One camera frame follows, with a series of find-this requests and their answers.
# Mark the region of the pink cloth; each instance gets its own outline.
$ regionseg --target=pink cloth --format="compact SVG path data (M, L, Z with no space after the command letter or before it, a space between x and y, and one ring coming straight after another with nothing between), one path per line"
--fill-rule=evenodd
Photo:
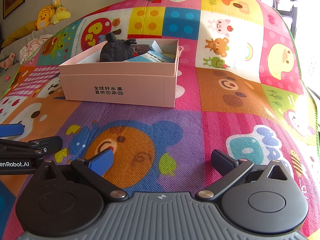
M35 38L28 42L19 53L20 64L23 65L28 58L49 39L53 34L41 35L40 38Z
M0 67L1 68L9 68L9 67L11 67L13 65L13 60L14 60L15 56L16 55L14 53L11 53L7 59L5 59L4 61L0 62Z

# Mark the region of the foam play mat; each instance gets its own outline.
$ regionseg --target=foam play mat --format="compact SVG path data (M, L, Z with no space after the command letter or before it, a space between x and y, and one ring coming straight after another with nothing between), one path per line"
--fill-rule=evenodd
M179 39L184 50L175 108L65 99L58 65L105 41L110 31L118 39ZM118 96L106 93L113 88L119 89L106 80L92 93ZM126 0L107 6L44 43L0 100L0 123L25 126L22 135L6 139L59 135L62 150L45 156L57 164L111 148L114 164L103 177L129 194L195 194L220 178L210 164L214 149L254 164L278 159L308 201L301 232L310 239L320 239L316 116L288 27L257 0ZM30 178L0 176L0 239L23 233L15 204Z

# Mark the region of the dark gray plush toy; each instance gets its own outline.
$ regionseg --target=dark gray plush toy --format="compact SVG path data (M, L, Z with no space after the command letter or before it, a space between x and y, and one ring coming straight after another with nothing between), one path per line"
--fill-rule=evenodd
M100 62L124 61L134 57L131 44L137 44L135 38L128 40L116 40L113 33L106 34L107 43L100 52Z

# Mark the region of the pink cardboard box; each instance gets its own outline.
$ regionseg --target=pink cardboard box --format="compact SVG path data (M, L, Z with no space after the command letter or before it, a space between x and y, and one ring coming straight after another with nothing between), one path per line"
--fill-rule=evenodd
M176 55L175 62L99 62L102 42L59 66L66 99L174 107L178 40L140 40L156 40L163 53Z

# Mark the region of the metal screw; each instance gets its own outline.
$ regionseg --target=metal screw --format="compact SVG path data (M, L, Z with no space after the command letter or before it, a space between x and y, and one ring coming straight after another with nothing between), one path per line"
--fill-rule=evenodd
M210 190L201 190L198 192L198 196L201 198L211 198L214 196L214 193Z
M124 198L127 194L123 190L114 190L110 193L113 198Z

